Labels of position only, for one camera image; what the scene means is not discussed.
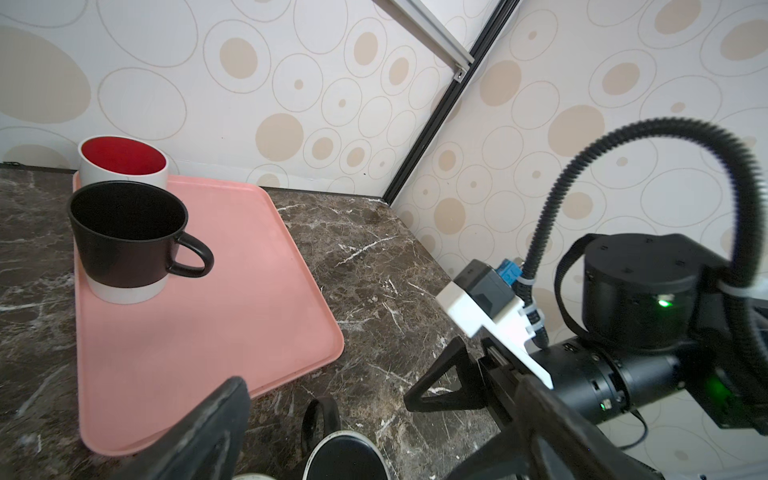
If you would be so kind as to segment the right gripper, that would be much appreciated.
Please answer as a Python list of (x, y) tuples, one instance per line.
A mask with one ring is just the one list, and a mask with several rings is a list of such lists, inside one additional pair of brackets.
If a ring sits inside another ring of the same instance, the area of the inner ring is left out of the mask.
[(600, 424), (685, 389), (716, 425), (728, 425), (715, 351), (727, 323), (714, 287), (727, 260), (681, 234), (588, 234), (557, 266), (557, 300), (577, 261), (583, 330), (533, 356), (554, 394)]

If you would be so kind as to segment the black mug white rim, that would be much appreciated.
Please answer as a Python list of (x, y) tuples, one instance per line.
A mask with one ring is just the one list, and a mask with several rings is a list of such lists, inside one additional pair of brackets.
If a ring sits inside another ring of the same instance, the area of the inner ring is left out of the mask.
[(344, 430), (336, 401), (319, 397), (310, 401), (301, 426), (304, 462), (298, 479), (391, 478), (382, 453), (366, 436)]

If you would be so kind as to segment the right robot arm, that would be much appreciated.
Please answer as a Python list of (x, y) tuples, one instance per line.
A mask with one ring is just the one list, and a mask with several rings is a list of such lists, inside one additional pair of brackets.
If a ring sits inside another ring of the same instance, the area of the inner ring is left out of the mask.
[(541, 379), (586, 420), (600, 424), (686, 390), (722, 429), (767, 430), (767, 389), (740, 359), (717, 277), (721, 256), (681, 235), (588, 234), (560, 260), (554, 281), (584, 267), (574, 336), (530, 353), (511, 289), (471, 262), (441, 305), (468, 334), (485, 330), (480, 358), (452, 340), (405, 394), (412, 412), (489, 409), (500, 426), (527, 375)]

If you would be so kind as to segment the white mug red inside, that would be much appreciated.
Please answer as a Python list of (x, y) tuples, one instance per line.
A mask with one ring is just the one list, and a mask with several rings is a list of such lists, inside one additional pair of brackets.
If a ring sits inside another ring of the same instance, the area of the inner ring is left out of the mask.
[(115, 135), (94, 136), (78, 146), (80, 186), (106, 181), (133, 181), (167, 188), (170, 161), (143, 141)]

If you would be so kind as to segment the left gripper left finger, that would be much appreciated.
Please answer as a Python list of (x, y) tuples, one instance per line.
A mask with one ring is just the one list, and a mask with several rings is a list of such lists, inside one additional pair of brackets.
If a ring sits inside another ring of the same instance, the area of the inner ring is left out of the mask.
[(234, 376), (153, 445), (121, 467), (114, 479), (231, 479), (248, 426), (250, 396)]

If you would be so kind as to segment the black and white mug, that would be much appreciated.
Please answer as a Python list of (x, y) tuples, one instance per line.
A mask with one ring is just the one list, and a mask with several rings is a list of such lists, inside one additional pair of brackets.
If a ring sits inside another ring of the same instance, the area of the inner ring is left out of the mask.
[(197, 279), (213, 269), (212, 250), (186, 232), (186, 206), (160, 187), (93, 183), (72, 194), (67, 214), (87, 283), (106, 302), (145, 302), (170, 275)]

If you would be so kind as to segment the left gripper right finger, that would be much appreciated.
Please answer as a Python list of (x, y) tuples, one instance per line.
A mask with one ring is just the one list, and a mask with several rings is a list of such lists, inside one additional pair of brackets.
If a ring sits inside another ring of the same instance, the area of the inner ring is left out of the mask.
[(658, 479), (551, 393), (538, 378), (517, 387), (515, 419), (455, 467), (449, 479)]

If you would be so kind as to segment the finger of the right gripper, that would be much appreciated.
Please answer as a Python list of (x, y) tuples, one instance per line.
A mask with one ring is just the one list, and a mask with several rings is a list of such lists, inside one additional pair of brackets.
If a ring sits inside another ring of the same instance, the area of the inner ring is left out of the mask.
[(409, 412), (481, 410), (487, 406), (475, 359), (460, 337), (453, 338), (403, 397)]

